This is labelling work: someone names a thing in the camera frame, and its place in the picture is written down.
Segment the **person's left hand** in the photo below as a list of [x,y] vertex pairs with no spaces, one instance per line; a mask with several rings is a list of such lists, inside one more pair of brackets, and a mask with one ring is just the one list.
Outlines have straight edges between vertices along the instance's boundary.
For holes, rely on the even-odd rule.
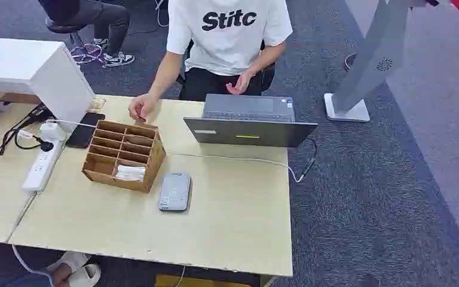
[[247,90],[252,77],[253,74],[249,71],[246,71],[239,76],[235,84],[226,83],[225,87],[231,94],[243,94]]

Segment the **person's right hand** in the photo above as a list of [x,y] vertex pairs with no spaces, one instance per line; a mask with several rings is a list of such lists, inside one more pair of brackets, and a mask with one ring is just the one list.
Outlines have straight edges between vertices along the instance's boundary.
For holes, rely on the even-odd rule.
[[158,96],[149,93],[134,97],[128,106],[130,118],[135,121],[145,122],[147,116],[154,110],[158,101]]

